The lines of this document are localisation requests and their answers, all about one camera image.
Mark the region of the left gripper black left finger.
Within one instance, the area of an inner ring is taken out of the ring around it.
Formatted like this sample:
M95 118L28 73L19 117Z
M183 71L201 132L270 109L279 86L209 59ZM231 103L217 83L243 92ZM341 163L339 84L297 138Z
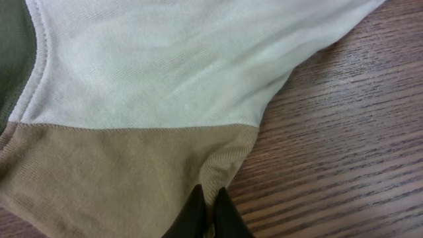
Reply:
M201 184L191 191L186 203L162 238L203 238L207 211Z

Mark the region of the beige and tan shirt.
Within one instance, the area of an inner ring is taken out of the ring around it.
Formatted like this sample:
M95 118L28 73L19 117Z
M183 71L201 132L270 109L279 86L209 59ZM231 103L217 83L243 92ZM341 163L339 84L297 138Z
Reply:
M379 1L2 1L1 205L50 237L209 208L295 67Z

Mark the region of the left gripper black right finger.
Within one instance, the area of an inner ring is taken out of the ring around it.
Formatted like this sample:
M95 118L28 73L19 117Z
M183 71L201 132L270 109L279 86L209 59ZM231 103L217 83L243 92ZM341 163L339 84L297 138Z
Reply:
M244 223L225 187L219 189L213 207L215 238L255 238Z

